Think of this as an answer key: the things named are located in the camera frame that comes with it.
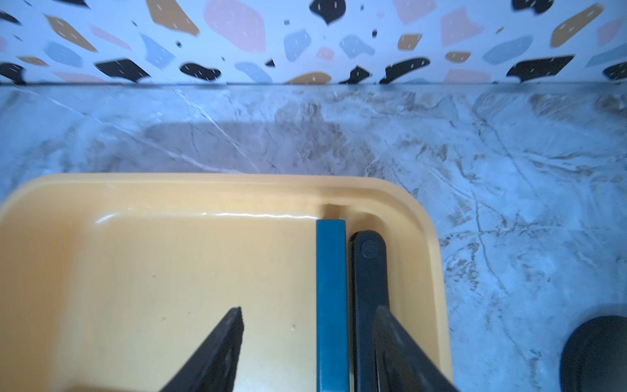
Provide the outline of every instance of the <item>blue bar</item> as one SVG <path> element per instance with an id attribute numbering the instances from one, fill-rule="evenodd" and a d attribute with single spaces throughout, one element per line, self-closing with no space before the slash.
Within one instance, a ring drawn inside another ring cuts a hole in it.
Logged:
<path id="1" fill-rule="evenodd" d="M 318 392 L 349 392 L 346 222 L 316 222 Z"/>

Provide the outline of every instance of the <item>wall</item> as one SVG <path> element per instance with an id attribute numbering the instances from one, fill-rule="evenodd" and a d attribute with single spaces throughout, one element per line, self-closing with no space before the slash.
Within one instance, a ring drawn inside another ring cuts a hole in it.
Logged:
<path id="1" fill-rule="evenodd" d="M 602 82 L 627 1 L 12 0 L 3 83 Z"/>

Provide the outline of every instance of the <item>terrazzo backsplash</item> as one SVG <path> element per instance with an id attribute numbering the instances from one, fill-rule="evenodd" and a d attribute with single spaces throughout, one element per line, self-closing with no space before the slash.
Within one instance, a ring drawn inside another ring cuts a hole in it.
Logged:
<path id="1" fill-rule="evenodd" d="M 627 1 L 11 0 L 4 83 L 536 83 L 627 77 Z"/>

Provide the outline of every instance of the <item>black round object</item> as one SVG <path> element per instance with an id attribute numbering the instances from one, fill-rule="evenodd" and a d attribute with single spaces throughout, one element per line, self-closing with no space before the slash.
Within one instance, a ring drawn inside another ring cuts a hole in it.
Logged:
<path id="1" fill-rule="evenodd" d="M 372 238 L 361 243 L 361 254 L 365 258 L 375 258 L 379 254 L 379 244 Z"/>
<path id="2" fill-rule="evenodd" d="M 627 391 L 627 317 L 579 326 L 564 346 L 559 373 L 562 392 Z"/>

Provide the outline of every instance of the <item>gray marble surface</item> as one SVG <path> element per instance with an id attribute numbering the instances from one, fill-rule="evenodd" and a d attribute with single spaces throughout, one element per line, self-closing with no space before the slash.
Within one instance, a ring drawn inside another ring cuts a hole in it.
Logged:
<path id="1" fill-rule="evenodd" d="M 572 330 L 627 301 L 627 95 L 0 88 L 0 199 L 56 172 L 379 177 L 442 250 L 455 383 L 558 391 Z"/>

